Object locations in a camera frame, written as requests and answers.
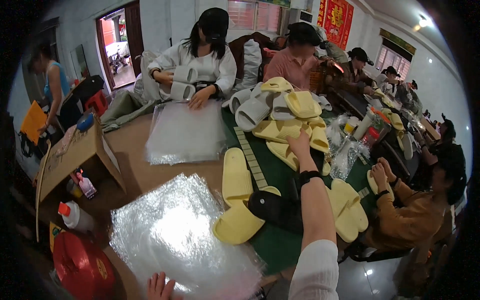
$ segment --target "green table mat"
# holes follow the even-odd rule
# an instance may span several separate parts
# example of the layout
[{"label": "green table mat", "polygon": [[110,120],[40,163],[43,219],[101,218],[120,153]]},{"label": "green table mat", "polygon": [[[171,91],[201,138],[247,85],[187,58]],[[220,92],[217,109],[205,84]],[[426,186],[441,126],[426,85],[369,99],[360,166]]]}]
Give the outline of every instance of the green table mat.
[{"label": "green table mat", "polygon": [[[335,117],[335,114],[323,111],[321,116],[327,119]],[[227,144],[229,147],[240,148],[240,143],[234,131],[234,127],[237,126],[235,116],[228,109],[222,109],[222,117],[227,128]],[[278,188],[282,196],[290,197],[287,188],[288,181],[294,176],[295,171],[268,150],[264,139],[257,138],[251,132],[246,132],[245,138],[257,158],[268,185]],[[363,209],[369,216],[373,214],[373,210],[376,207],[374,195],[370,190],[366,177],[366,173],[372,168],[372,165],[372,162],[367,162],[364,165],[360,159],[357,159],[346,180],[358,192],[365,187],[369,188],[370,193],[361,200]],[[330,187],[332,179],[326,176],[323,177],[323,180],[325,185]],[[300,235],[265,223],[255,236],[250,239],[250,244],[266,263],[265,275],[272,275],[297,264],[300,256],[301,240],[302,236]]]}]

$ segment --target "doorframe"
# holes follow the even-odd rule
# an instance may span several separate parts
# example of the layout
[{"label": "doorframe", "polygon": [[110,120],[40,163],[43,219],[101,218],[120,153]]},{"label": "doorframe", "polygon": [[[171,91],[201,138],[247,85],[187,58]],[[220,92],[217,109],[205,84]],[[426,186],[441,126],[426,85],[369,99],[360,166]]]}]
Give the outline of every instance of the doorframe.
[{"label": "doorframe", "polygon": [[108,85],[110,86],[111,91],[113,91],[115,89],[118,89],[118,88],[121,88],[121,86],[114,87],[114,85],[113,85],[115,83],[115,81],[113,80],[113,74],[112,74],[112,71],[110,69],[110,65],[108,63],[107,50],[105,49],[105,39],[103,37],[102,22],[100,20],[103,19],[104,17],[106,17],[107,15],[109,15],[113,12],[116,12],[118,10],[125,9],[126,7],[128,7],[132,4],[139,4],[140,5],[140,0],[135,0],[135,1],[125,3],[125,4],[115,8],[113,10],[110,10],[106,13],[103,13],[101,16],[99,16],[95,19],[96,35],[97,35],[97,38],[98,38],[98,48],[99,48],[98,50],[100,52],[100,58],[102,60],[102,65],[103,65],[103,69],[105,71],[106,80],[108,82]]}]

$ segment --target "white bottle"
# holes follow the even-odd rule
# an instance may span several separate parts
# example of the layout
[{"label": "white bottle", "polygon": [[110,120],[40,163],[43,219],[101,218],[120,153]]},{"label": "white bottle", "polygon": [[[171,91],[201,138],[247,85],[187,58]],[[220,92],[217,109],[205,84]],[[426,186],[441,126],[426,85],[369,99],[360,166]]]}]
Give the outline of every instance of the white bottle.
[{"label": "white bottle", "polygon": [[58,213],[62,216],[63,222],[65,222],[68,228],[83,233],[93,231],[95,222],[92,216],[81,209],[77,203],[73,201],[67,203],[60,202]]},{"label": "white bottle", "polygon": [[372,113],[372,110],[368,108],[367,113],[365,114],[365,117],[363,117],[363,120],[361,121],[360,125],[357,127],[357,130],[355,130],[355,133],[353,134],[353,137],[357,141],[362,139],[365,132],[367,132],[367,129],[372,124],[372,121],[373,121],[373,113]]}]

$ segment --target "red banner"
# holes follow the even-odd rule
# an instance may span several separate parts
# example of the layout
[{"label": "red banner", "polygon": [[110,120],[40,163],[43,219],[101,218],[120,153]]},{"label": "red banner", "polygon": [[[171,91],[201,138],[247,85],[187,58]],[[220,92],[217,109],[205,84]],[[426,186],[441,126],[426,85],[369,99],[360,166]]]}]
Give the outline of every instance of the red banner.
[{"label": "red banner", "polygon": [[329,41],[345,50],[352,25],[353,6],[345,0],[320,0],[317,25],[325,28]]}]

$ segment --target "doorway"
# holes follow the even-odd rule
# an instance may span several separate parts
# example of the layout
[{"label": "doorway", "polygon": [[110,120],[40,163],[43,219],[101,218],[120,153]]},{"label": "doorway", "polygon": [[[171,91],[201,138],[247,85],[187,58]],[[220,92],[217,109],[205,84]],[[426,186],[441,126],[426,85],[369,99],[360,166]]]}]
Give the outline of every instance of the doorway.
[{"label": "doorway", "polygon": [[140,61],[135,57],[144,51],[139,2],[129,3],[97,18],[96,30],[110,89],[134,83],[141,73]]}]

